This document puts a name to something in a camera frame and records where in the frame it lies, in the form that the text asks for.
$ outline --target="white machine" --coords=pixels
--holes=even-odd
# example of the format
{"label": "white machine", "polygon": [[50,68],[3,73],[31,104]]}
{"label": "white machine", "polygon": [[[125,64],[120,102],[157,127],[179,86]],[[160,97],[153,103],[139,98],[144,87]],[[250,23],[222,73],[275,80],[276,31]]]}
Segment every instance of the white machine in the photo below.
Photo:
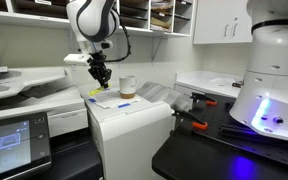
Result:
{"label": "white machine", "polygon": [[249,0],[251,57],[231,116],[259,134],[288,140],[288,0]]}
{"label": "white machine", "polygon": [[140,102],[104,109],[90,101],[90,86],[79,89],[90,116],[92,136],[102,158],[104,178],[162,179],[152,170],[151,160],[174,126],[170,105],[163,101],[152,103],[136,95]]}
{"label": "white machine", "polygon": [[79,90],[63,68],[8,69],[0,73],[0,119],[46,112],[50,137],[88,127]]}

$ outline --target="orange handle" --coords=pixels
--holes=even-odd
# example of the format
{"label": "orange handle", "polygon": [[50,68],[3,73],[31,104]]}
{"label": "orange handle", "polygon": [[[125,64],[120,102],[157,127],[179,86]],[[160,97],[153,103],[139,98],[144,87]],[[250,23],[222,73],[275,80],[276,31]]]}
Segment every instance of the orange handle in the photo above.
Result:
{"label": "orange handle", "polygon": [[197,129],[201,129],[201,130],[206,130],[207,129],[207,122],[204,122],[204,124],[199,124],[197,122],[192,122],[192,125],[194,128],[197,128]]}
{"label": "orange handle", "polygon": [[207,105],[211,105],[211,106],[216,106],[217,102],[213,102],[213,101],[206,101]]}

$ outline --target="cubby shelf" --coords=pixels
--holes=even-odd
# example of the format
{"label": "cubby shelf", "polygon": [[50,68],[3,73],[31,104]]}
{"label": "cubby shelf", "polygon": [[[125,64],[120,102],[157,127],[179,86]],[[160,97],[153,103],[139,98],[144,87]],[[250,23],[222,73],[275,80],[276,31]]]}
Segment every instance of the cubby shelf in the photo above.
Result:
{"label": "cubby shelf", "polygon": [[[0,24],[70,29],[66,15],[66,0],[45,2],[51,4],[40,4],[35,0],[0,0]],[[130,35],[165,38],[190,36],[194,1],[170,0],[170,2],[173,7],[170,14],[153,12],[151,0],[116,0],[115,8],[121,14],[121,20],[127,26]],[[169,32],[151,30],[151,17],[170,23]]]}

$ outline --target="button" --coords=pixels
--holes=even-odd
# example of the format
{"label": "button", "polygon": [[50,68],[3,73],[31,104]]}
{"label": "button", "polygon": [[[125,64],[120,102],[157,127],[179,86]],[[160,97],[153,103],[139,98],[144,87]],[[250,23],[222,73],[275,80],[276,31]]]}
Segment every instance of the button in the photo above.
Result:
{"label": "button", "polygon": [[44,122],[44,117],[40,117],[40,118],[35,119],[35,124],[43,123],[43,122]]}
{"label": "button", "polygon": [[277,124],[282,124],[283,123],[283,119],[281,117],[275,117],[273,119],[274,122],[276,122]]}
{"label": "button", "polygon": [[43,139],[44,137],[45,137],[45,134],[37,135],[37,139]]}

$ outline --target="cabinet door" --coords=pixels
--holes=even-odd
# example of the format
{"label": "cabinet door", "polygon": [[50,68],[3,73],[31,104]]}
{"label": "cabinet door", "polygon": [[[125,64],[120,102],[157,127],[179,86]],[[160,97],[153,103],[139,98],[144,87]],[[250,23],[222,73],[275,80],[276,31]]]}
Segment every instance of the cabinet door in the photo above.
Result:
{"label": "cabinet door", "polygon": [[252,42],[252,20],[246,10],[247,0],[238,0],[230,42]]}
{"label": "cabinet door", "polygon": [[194,44],[228,43],[237,0],[199,0]]}

